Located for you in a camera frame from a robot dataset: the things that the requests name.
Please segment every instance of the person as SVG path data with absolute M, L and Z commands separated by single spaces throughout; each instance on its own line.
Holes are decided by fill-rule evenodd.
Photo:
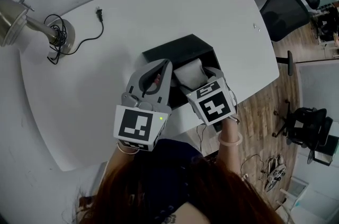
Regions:
M 175 140 L 159 140 L 152 152 L 117 144 L 79 223 L 283 223 L 240 176 L 237 122 L 222 121 L 216 161 Z

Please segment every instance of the hair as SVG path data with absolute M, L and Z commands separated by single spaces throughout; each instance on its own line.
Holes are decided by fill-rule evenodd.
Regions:
M 187 171 L 194 206 L 210 223 L 284 223 L 249 182 L 223 163 L 200 158 Z M 149 223 L 142 176 L 136 161 L 113 170 L 102 182 L 92 206 L 83 210 L 80 224 Z

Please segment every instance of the desk lamp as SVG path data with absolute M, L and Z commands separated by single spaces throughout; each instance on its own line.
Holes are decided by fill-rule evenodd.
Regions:
M 44 46 L 47 46 L 47 49 L 40 51 L 40 46 L 38 46 L 38 52 L 44 53 L 44 59 L 47 56 L 53 64 L 57 64 L 59 58 L 68 54 L 74 44 L 75 31 L 73 26 L 70 22 L 55 14 L 51 14 L 48 17 L 56 16 L 59 18 L 47 26 L 44 24 L 47 18 L 44 23 L 38 22 L 27 16 L 29 10 L 34 11 L 24 0 L 19 2 L 0 0 L 0 46 L 14 44 L 20 52 L 23 52 L 31 41 L 37 42 L 40 40 L 40 42 L 45 43 L 47 37 L 53 51 L 50 53 L 47 51 L 46 53 L 48 49 L 48 44 L 46 43 Z

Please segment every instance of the white bracelet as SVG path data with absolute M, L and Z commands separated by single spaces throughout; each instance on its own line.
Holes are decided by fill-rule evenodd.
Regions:
M 226 147 L 233 147 L 233 146 L 238 146 L 243 142 L 243 136 L 241 133 L 238 132 L 239 140 L 237 142 L 225 142 L 221 139 L 221 133 L 218 135 L 218 141 L 221 145 L 226 146 Z
M 117 142 L 117 148 L 124 154 L 128 154 L 128 155 L 134 155 L 134 154 L 137 154 L 139 152 L 139 149 L 137 149 L 134 153 L 127 153 L 125 151 L 123 151 L 121 148 L 120 148 L 120 144 L 119 142 Z

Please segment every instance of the wooden floor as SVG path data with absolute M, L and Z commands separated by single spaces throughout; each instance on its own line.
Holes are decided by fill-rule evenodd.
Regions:
M 305 25 L 288 35 L 280 42 L 273 43 L 275 55 L 286 57 L 287 51 L 293 54 L 294 62 L 333 59 L 334 50 L 331 46 L 320 46 L 313 37 L 311 26 Z M 259 154 L 262 161 L 266 161 L 271 156 L 281 154 L 286 162 L 287 173 L 279 181 L 273 190 L 268 193 L 264 191 L 264 184 L 259 180 L 262 175 L 260 170 L 262 164 L 257 156 L 248 160 L 242 169 L 242 173 L 249 175 L 249 181 L 256 187 L 263 198 L 268 200 L 274 208 L 278 207 L 276 200 L 282 201 L 283 195 L 280 188 L 287 189 L 290 177 L 293 172 L 297 146 L 286 145 L 286 138 L 280 135 L 272 137 L 272 132 L 278 131 L 282 126 L 282 121 L 273 115 L 273 111 L 285 115 L 287 104 L 284 100 L 291 102 L 291 110 L 299 107 L 299 92 L 296 74 L 292 77 L 287 74 L 287 66 L 278 64 L 280 76 L 274 82 L 263 88 L 250 98 L 239 104 L 240 131 L 244 136 L 244 142 L 240 147 L 240 157 L 242 163 L 254 154 Z M 202 134 L 204 126 L 198 127 L 198 133 Z M 190 138 L 195 144 L 199 144 L 196 128 L 188 131 Z M 216 134 L 213 128 L 208 127 L 203 134 L 202 153 L 208 155 L 218 150 Z

